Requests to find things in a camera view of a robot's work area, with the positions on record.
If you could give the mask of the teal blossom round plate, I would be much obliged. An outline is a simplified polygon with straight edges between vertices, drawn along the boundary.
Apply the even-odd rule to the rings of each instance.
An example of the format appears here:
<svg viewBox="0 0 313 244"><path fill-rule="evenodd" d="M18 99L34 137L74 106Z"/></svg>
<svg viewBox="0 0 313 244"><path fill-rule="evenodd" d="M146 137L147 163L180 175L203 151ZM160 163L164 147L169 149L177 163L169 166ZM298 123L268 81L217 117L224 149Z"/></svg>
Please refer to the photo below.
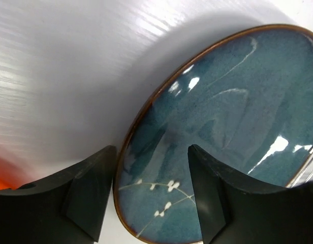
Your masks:
<svg viewBox="0 0 313 244"><path fill-rule="evenodd" d="M313 32L243 30L182 65L147 100L118 158L113 197L146 243L201 243L187 150L196 144L285 187L313 155Z"/></svg>

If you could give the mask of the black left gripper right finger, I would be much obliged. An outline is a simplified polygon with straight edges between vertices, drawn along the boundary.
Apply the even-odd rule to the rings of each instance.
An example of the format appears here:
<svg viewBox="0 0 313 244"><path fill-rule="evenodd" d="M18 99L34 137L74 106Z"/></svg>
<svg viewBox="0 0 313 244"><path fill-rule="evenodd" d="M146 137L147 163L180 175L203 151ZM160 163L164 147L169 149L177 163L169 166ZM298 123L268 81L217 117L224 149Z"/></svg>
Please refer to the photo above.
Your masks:
<svg viewBox="0 0 313 244"><path fill-rule="evenodd" d="M313 181L279 187L198 145L187 155L204 243L313 243Z"/></svg>

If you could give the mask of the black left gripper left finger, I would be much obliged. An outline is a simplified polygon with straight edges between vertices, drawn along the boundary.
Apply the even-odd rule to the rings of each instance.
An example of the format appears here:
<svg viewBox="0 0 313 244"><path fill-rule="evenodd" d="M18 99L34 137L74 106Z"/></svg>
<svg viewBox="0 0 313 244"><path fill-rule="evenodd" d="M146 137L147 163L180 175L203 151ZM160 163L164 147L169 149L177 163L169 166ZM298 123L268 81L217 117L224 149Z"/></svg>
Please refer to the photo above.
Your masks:
<svg viewBox="0 0 313 244"><path fill-rule="evenodd" d="M116 169L109 145L15 190L0 190L0 243L94 243Z"/></svg>

